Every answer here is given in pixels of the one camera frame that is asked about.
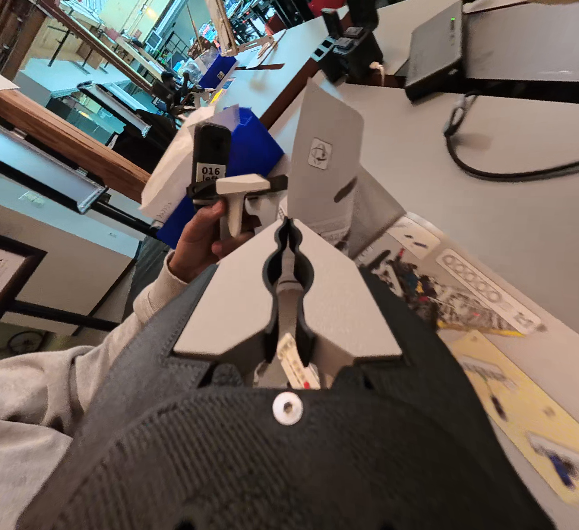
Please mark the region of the person's left hand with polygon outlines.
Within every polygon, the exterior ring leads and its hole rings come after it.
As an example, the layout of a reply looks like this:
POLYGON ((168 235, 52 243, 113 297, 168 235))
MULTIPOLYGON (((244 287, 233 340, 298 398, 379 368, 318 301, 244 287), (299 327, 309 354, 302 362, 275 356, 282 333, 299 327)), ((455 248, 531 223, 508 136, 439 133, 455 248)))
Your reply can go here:
POLYGON ((221 240, 220 223, 227 208, 225 200, 202 207, 185 226, 168 264, 173 276, 190 283, 208 266, 218 263, 254 236, 261 222, 256 215, 244 211, 241 233, 221 240))

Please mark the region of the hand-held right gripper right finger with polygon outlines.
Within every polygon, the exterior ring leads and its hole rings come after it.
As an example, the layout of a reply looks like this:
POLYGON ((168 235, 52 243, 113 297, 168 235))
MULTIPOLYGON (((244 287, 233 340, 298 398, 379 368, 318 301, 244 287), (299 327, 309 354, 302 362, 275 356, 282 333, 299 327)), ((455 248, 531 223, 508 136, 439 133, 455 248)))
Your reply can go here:
POLYGON ((291 220, 293 276, 302 288, 295 340, 300 360, 323 375, 402 356, 358 267, 298 219, 291 220))

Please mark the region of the white panel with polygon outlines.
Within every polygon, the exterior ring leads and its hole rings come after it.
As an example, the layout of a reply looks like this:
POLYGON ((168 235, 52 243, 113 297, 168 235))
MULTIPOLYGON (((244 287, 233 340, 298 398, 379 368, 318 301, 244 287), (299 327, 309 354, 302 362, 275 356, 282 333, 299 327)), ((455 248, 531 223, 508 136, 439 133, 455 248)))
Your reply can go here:
POLYGON ((64 228, 1 207, 1 235, 46 252, 17 300, 89 315, 133 261, 138 240, 69 214, 64 228))

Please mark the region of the wooden post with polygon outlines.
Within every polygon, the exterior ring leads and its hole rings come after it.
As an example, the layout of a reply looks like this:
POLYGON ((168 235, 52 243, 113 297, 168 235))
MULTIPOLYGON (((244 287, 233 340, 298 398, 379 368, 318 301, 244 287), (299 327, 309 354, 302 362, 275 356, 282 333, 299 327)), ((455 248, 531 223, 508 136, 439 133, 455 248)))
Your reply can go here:
POLYGON ((17 89, 1 90, 1 118, 136 202, 150 174, 17 89))

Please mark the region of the person's left forearm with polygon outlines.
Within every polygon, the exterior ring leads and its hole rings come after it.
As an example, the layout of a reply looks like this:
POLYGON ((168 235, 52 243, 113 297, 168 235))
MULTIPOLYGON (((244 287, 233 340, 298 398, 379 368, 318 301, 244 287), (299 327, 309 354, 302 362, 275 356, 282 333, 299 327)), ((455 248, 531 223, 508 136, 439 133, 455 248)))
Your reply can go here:
POLYGON ((26 353, 1 360, 1 454, 15 456, 25 443, 66 446, 113 362, 145 323, 185 288, 165 258, 157 279, 135 299, 133 312, 98 346, 26 353))

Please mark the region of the pile of loose lego pieces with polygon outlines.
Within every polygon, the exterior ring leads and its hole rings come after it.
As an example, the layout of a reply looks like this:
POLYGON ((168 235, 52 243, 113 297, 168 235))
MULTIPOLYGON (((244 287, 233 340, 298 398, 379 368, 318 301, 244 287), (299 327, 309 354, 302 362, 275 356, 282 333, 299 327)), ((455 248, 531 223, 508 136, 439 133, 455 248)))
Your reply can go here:
POLYGON ((277 282, 279 338, 276 356, 292 389, 320 389, 317 368, 304 365, 298 352, 298 304, 302 294, 303 288, 292 274, 282 275, 277 282))

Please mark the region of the framed printed sign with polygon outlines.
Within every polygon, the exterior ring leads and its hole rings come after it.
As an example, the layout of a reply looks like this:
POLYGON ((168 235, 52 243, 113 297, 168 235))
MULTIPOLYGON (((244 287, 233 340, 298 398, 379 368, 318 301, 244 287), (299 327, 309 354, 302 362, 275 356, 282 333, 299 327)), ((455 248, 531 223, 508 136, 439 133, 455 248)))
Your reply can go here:
POLYGON ((1 317, 46 255, 47 251, 1 236, 1 317))

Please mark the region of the black power adapter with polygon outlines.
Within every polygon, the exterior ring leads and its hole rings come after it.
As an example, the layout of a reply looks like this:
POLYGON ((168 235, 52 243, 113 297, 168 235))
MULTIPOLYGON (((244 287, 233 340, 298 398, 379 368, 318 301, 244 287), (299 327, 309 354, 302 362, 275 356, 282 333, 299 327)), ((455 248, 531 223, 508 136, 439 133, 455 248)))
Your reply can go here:
POLYGON ((465 77, 464 1, 459 0, 411 34, 404 91, 416 102, 465 77))

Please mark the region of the large white paper sheet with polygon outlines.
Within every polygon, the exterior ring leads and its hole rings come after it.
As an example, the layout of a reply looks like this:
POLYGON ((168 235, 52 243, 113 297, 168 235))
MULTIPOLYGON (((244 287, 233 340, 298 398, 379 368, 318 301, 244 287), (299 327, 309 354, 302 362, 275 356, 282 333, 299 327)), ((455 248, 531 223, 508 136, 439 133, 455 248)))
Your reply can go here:
POLYGON ((538 102, 401 90, 303 91, 286 216, 395 295, 474 389, 557 527, 578 529, 578 183, 546 159, 538 102))

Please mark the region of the blue storage bin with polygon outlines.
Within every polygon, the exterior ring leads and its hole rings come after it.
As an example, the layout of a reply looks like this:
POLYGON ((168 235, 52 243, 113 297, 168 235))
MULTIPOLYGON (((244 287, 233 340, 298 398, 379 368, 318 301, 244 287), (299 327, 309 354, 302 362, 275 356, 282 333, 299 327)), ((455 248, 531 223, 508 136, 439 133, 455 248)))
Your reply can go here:
MULTIPOLYGON (((257 173, 266 177, 283 156, 283 151, 250 108, 240 107, 239 112, 239 124, 231 131, 227 176, 257 173)), ((196 209, 186 193, 168 221, 157 223, 160 229, 156 238, 170 248, 175 248, 185 224, 193 217, 196 209)))
POLYGON ((236 57, 218 54, 197 85, 204 90, 216 89, 236 64, 236 57))

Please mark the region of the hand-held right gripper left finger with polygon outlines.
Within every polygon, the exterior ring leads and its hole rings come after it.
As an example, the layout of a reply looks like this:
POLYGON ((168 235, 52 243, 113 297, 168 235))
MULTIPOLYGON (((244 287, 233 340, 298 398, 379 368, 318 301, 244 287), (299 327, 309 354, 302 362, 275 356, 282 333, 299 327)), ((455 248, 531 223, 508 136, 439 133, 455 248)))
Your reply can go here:
POLYGON ((270 361, 278 334, 275 283, 288 220, 278 220, 192 284, 194 309, 177 339, 178 356, 209 362, 270 361))

